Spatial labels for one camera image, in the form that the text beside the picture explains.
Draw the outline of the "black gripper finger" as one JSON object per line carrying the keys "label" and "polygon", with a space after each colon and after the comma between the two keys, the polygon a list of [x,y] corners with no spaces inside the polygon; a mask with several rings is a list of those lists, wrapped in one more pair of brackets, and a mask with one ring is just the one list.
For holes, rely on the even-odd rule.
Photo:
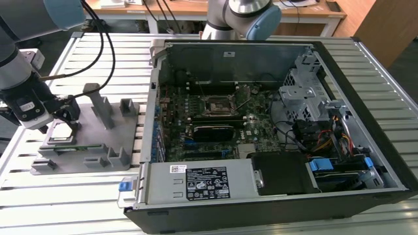
{"label": "black gripper finger", "polygon": [[70,128],[70,135],[73,136],[79,129],[81,128],[81,124],[79,123],[79,118],[80,118],[80,107],[76,101],[70,101],[62,112],[62,121]]}
{"label": "black gripper finger", "polygon": [[[16,126],[21,126],[12,109],[5,105],[0,105],[0,116],[4,117],[10,123],[13,123]],[[48,126],[44,125],[42,127],[37,128],[41,134],[46,134]]]}

